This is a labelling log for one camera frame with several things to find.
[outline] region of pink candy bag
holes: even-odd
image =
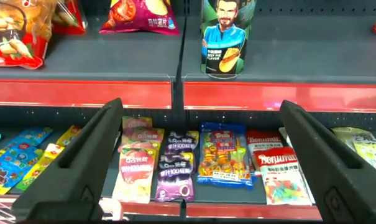
[[[178,35],[170,0],[112,0],[109,19],[99,33],[137,30]]]

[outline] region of purple candy bag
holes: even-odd
[[[177,134],[172,131],[168,137],[165,155],[178,155],[184,152],[193,153],[199,141],[199,132],[187,131],[185,134]]]
[[[192,153],[163,155],[160,157],[158,168],[156,202],[169,202],[177,198],[183,198],[187,202],[193,201]]]

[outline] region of green snack can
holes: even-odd
[[[256,0],[203,0],[201,71],[235,78],[243,71]]]

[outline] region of printed man illustration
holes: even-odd
[[[207,56],[207,47],[217,48],[220,44],[234,43],[242,47],[245,39],[244,30],[234,24],[239,13],[240,0],[218,0],[218,24],[206,28],[203,37],[202,54]]]

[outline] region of metal shelf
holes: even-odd
[[[54,35],[38,70],[0,68],[0,105],[99,107],[121,97],[130,108],[170,109],[182,35],[101,35],[105,21],[90,17],[86,35]],[[177,23],[183,30],[185,18]]]
[[[189,17],[181,72],[185,109],[278,110],[286,99],[309,111],[376,112],[374,21],[376,16],[256,16],[243,73],[220,82],[199,69],[200,18]]]

